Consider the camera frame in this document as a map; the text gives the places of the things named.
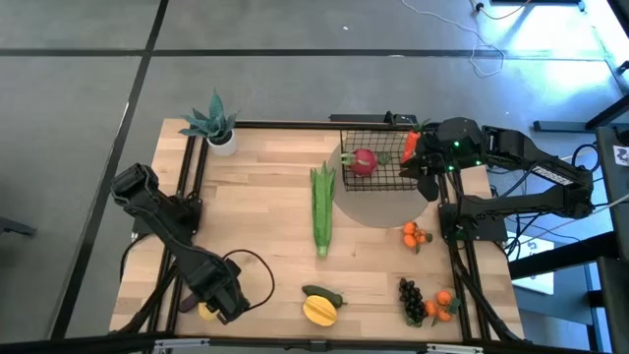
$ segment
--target succulent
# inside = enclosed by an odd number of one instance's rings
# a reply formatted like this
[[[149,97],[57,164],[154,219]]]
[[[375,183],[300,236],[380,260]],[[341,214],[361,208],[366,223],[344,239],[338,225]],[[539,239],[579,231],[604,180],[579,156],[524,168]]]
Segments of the succulent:
[[[212,100],[209,103],[209,116],[204,116],[201,112],[193,108],[193,115],[184,114],[182,117],[191,124],[190,129],[182,129],[179,133],[188,137],[204,137],[210,139],[213,143],[222,142],[229,132],[236,125],[236,116],[240,111],[230,114],[225,118],[225,110],[223,101],[214,89]]]

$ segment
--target black wire rack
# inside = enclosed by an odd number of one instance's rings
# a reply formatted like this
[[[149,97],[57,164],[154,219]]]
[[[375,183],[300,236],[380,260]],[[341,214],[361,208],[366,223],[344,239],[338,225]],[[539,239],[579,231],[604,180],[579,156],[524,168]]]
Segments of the black wire rack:
[[[342,165],[343,184],[350,192],[366,191],[411,191],[417,188],[417,181],[400,177],[400,161],[408,132],[341,130],[341,153],[368,148],[376,155],[388,153],[390,160],[379,165],[366,177],[356,175],[347,165]]]

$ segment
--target concrete floor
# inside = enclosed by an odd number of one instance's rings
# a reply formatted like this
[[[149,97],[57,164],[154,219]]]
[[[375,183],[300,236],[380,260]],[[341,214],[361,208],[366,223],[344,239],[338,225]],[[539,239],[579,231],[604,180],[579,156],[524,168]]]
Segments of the concrete floor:
[[[559,156],[594,136],[534,133],[533,121],[585,121],[621,97],[592,28],[594,10],[536,6],[494,22],[474,17],[466,0],[408,1],[528,59],[506,60],[501,73],[481,79],[467,57],[153,58],[119,170],[150,163],[162,119],[206,106],[214,87],[228,107],[242,110],[243,119],[322,121],[333,113],[389,109],[433,121],[466,116],[521,130]],[[604,1],[590,2],[596,3],[593,9],[609,11],[600,4]],[[0,49],[144,48],[158,3],[0,0]],[[514,9],[486,6],[498,13]],[[473,34],[414,14],[394,0],[177,0],[168,6],[156,47],[469,50],[477,43]],[[532,60],[534,55],[542,59]],[[0,56],[0,215],[39,229],[32,239],[0,238],[2,342],[47,335],[139,62],[138,57]],[[486,71],[499,65],[497,59],[479,62]],[[511,177],[505,178],[492,183],[504,190]],[[531,192],[543,188],[542,181],[529,183]],[[595,201],[604,198],[602,188],[599,182]],[[608,215],[597,217],[610,227]],[[546,216],[539,225],[556,223]],[[131,224],[108,203],[70,336],[107,331]],[[561,230],[579,238],[602,231],[588,221]],[[540,335],[544,327],[570,332],[571,324],[533,314],[523,315],[523,321],[535,342],[587,348],[587,340],[574,336],[558,334],[553,341]]]

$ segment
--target wooden table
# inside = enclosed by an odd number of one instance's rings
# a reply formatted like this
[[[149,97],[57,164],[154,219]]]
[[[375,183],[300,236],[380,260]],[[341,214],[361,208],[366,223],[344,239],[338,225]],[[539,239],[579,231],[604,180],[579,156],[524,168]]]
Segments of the wooden table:
[[[186,137],[179,119],[164,120],[152,168],[160,190],[174,193]],[[246,248],[271,266],[276,290],[270,301],[228,325],[206,322],[196,310],[180,314],[177,334],[199,336],[358,339],[400,341],[461,341],[458,318],[434,327],[406,326],[397,284],[404,276],[420,286],[425,298],[443,288],[454,293],[446,244],[441,240],[436,206],[416,219],[435,241],[419,255],[401,242],[399,228],[376,229],[357,223],[337,206],[333,211],[330,252],[316,257],[311,212],[310,169],[321,167],[339,145],[335,130],[237,129],[239,149],[228,157],[207,156],[200,196],[204,201],[195,244],[219,255]],[[196,144],[193,161],[197,161]],[[484,166],[462,173],[466,194],[490,196]],[[188,186],[192,186],[191,172]],[[513,287],[504,255],[490,242],[475,243],[483,291],[496,312],[516,334],[523,336]],[[129,254],[120,285],[111,329],[126,324],[155,286],[163,246],[154,236],[138,243]],[[270,280],[257,259],[234,255],[241,267],[244,294],[252,304],[263,299]],[[302,311],[304,284],[317,284],[343,294],[349,305],[339,310],[338,322],[321,327]],[[190,294],[185,288],[183,297]],[[160,315],[164,328],[169,294]],[[472,334],[479,337],[476,307],[467,296]]]

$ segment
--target grapes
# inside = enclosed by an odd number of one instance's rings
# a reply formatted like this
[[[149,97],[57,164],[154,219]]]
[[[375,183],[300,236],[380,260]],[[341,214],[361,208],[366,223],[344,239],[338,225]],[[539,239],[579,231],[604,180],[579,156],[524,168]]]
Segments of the grapes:
[[[426,305],[422,302],[424,297],[420,288],[415,286],[415,281],[400,278],[399,284],[400,302],[406,315],[407,324],[415,327],[422,326],[422,321],[428,316]]]

